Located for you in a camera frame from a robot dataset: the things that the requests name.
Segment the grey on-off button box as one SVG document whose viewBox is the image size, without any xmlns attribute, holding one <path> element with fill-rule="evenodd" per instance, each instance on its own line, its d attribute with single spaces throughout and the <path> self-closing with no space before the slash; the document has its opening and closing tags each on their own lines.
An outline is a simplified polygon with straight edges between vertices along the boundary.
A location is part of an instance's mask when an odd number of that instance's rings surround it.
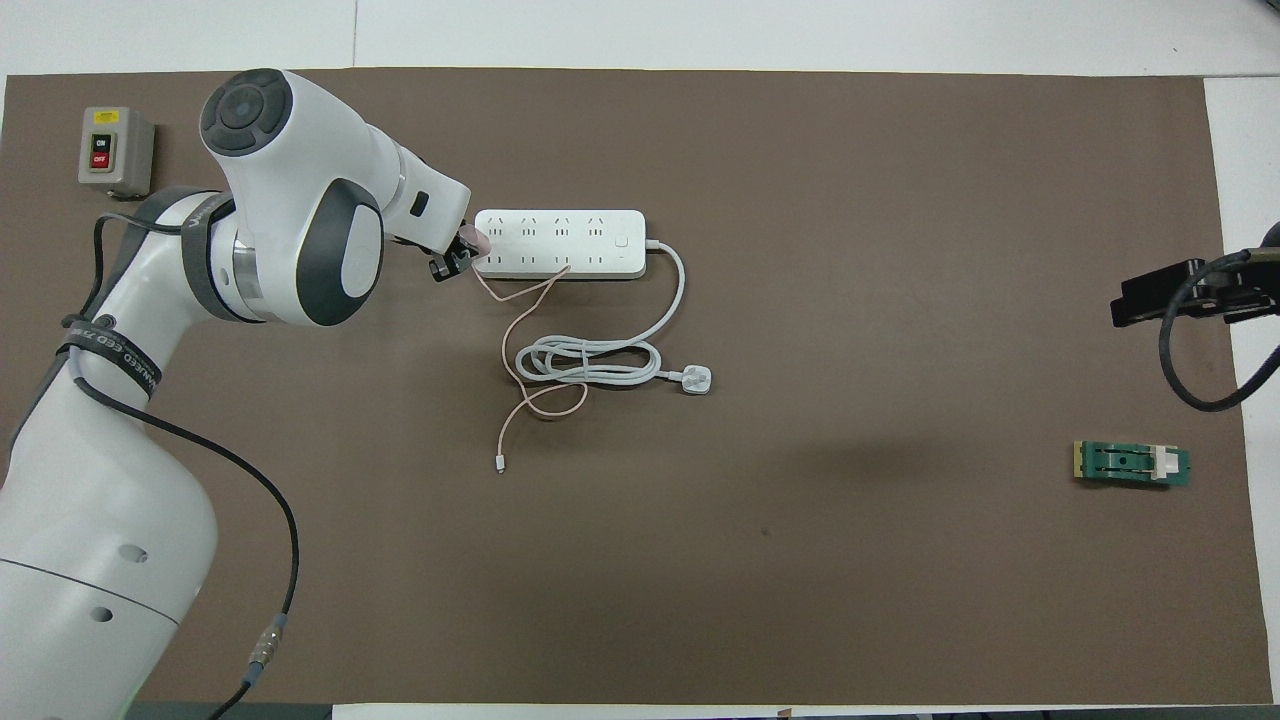
<svg viewBox="0 0 1280 720">
<path fill-rule="evenodd" d="M 155 126 L 131 108 L 86 108 L 79 133 L 77 181 L 113 199 L 151 193 Z"/>
</svg>

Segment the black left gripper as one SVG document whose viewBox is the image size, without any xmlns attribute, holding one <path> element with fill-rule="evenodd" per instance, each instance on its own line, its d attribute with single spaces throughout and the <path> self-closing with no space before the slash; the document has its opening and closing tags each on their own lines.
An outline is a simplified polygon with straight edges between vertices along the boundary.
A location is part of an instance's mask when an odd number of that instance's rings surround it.
<svg viewBox="0 0 1280 720">
<path fill-rule="evenodd" d="M 393 234 L 389 234 L 388 240 L 392 243 L 417 249 L 425 254 L 430 274 L 435 282 L 444 282 L 466 273 L 474 261 L 474 243 L 465 240 L 461 232 L 454 236 L 449 246 L 442 252 Z"/>
</svg>

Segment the brown table mat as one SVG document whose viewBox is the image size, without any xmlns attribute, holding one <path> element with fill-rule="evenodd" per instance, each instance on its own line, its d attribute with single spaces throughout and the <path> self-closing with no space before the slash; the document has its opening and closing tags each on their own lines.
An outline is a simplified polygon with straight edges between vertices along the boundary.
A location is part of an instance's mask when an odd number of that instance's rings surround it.
<svg viewBox="0 0 1280 720">
<path fill-rule="evenodd" d="M 259 702 L 1272 698 L 1242 415 L 1126 278 L 1221 254 L 1198 79 L 358 69 L 311 79 L 477 208 L 636 208 L 708 365 L 516 420 L 526 299 L 387 250 L 330 329 L 207 322 L 154 411 L 260 468 L 301 574 Z M 1185 487 L 1073 442 L 1174 445 Z"/>
</svg>

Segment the green knife switch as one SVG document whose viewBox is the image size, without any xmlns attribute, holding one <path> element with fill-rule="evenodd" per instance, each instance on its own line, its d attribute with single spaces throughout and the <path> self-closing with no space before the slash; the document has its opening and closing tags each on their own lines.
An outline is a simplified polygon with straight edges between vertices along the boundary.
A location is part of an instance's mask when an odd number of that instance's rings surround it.
<svg viewBox="0 0 1280 720">
<path fill-rule="evenodd" d="M 1174 445 L 1111 443 L 1078 439 L 1071 445 L 1075 480 L 1092 484 L 1185 487 L 1190 455 Z"/>
</svg>

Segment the white power strip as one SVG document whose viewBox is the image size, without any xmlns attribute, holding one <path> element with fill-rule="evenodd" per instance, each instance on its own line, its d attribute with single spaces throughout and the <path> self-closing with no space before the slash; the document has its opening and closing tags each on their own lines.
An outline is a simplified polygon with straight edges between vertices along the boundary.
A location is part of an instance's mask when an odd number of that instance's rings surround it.
<svg viewBox="0 0 1280 720">
<path fill-rule="evenodd" d="M 634 209 L 485 209 L 490 241 L 477 272 L 492 281 L 631 281 L 646 272 L 646 222 Z"/>
</svg>

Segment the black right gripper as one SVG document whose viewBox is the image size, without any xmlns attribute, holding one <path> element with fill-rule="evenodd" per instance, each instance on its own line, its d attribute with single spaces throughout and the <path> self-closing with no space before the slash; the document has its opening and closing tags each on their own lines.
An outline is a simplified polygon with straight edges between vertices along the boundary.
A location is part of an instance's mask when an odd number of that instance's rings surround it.
<svg viewBox="0 0 1280 720">
<path fill-rule="evenodd" d="M 1176 302 L 1172 299 L 1178 287 L 1193 272 L 1206 268 L 1206 260 L 1193 258 L 1124 281 L 1120 295 L 1110 302 L 1112 327 L 1125 328 L 1161 316 L 1169 305 L 1180 316 L 1221 316 L 1226 323 L 1280 316 L 1280 222 L 1265 233 L 1257 250 L 1263 254 L 1262 261 L 1211 270 L 1192 286 L 1187 299 Z"/>
</svg>

